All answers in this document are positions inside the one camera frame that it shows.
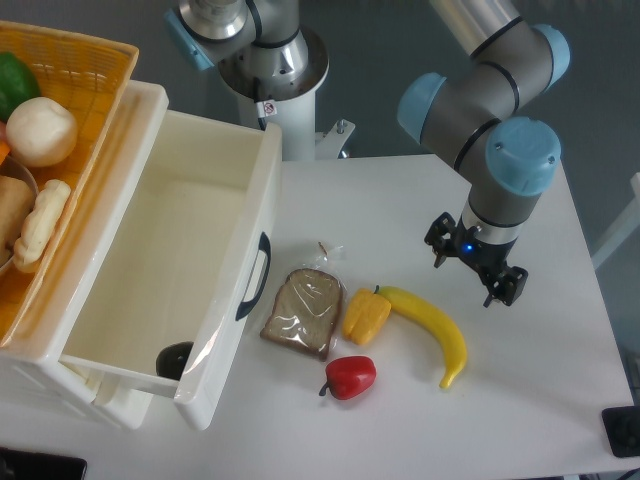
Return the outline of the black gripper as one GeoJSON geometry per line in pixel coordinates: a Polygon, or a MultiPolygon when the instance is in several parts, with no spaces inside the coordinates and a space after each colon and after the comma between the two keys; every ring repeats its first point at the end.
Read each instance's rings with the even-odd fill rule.
{"type": "Polygon", "coordinates": [[[481,221],[466,225],[448,213],[442,213],[429,227],[424,242],[435,255],[434,267],[447,258],[457,257],[481,278],[487,289],[484,307],[493,302],[511,306],[522,294],[528,271],[507,266],[507,257],[517,240],[517,231],[481,221]]]}

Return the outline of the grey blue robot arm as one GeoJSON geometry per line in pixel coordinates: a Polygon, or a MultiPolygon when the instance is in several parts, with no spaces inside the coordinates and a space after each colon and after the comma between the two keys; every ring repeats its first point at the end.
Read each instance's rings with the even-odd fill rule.
{"type": "MultiPolygon", "coordinates": [[[[558,30],[526,23],[509,1],[437,1],[434,9],[473,67],[458,82],[417,78],[397,120],[471,190],[461,215],[438,217],[425,241],[438,262],[457,258],[474,270],[489,301],[509,305],[528,274],[508,255],[561,159],[556,133],[519,111],[564,75],[569,46],[558,30]]],[[[286,160],[319,157],[328,141],[315,129],[315,94],[329,58],[301,24],[297,2],[180,1],[164,19],[195,68],[219,71],[244,125],[278,125],[286,160]]]]}

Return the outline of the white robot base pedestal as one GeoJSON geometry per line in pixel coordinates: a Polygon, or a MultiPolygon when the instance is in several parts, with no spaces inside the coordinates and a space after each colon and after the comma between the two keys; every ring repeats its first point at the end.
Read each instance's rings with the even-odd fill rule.
{"type": "Polygon", "coordinates": [[[282,130],[282,159],[344,159],[355,124],[339,119],[326,132],[316,129],[316,92],[329,71],[321,38],[302,26],[289,42],[251,44],[218,64],[235,95],[240,124],[262,129],[270,123],[282,130]]]}

